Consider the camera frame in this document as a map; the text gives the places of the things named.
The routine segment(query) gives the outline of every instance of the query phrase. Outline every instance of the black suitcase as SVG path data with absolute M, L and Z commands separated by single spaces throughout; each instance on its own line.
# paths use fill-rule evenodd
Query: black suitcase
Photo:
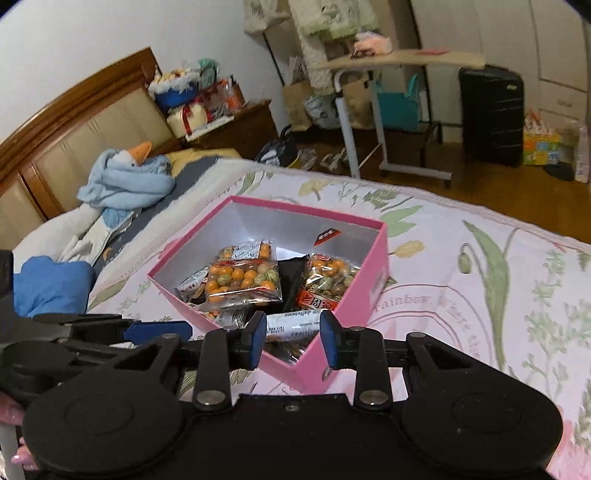
M 523 162 L 524 87 L 515 72 L 487 65 L 460 70 L 464 152 L 469 159 Z

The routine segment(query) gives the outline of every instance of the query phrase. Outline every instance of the metal screw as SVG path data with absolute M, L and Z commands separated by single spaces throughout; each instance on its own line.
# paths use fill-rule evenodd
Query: metal screw
M 203 390 L 197 394 L 197 401 L 201 405 L 219 405 L 226 400 L 226 394 L 219 390 Z
M 359 399 L 366 405 L 382 405 L 388 401 L 389 397 L 381 390 L 365 390 L 361 392 Z

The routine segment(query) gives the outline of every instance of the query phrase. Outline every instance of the white wardrobe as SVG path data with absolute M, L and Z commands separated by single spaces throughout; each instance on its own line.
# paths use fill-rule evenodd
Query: white wardrobe
M 587 119 L 588 25 L 564 0 L 411 0 L 423 48 L 480 52 L 513 70 L 525 107 L 554 126 Z M 434 119 L 461 141 L 458 69 L 428 67 Z

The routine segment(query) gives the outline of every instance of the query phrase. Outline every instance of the open gift box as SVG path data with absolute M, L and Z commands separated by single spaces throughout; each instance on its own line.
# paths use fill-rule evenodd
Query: open gift box
M 334 313 L 343 326 L 367 325 L 389 274 L 387 227 L 347 213 L 229 197 L 182 237 L 148 276 L 185 319 L 208 332 L 219 326 L 178 298 L 174 289 L 209 265 L 221 248 L 261 239 L 273 241 L 277 260 L 317 253 L 360 266 Z M 295 365 L 263 352 L 259 367 L 301 393 L 324 393 L 334 375 L 319 337 Z

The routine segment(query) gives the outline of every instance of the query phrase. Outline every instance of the fingernail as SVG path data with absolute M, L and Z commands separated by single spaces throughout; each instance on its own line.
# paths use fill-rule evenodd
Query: fingernail
M 25 412 L 21 407 L 16 405 L 11 406 L 8 409 L 8 420 L 13 425 L 22 425 L 22 420 L 25 417 Z
M 33 456 L 27 447 L 20 447 L 17 454 L 11 458 L 11 462 L 15 465 L 24 465 L 25 463 L 34 464 L 35 460 L 33 460 Z

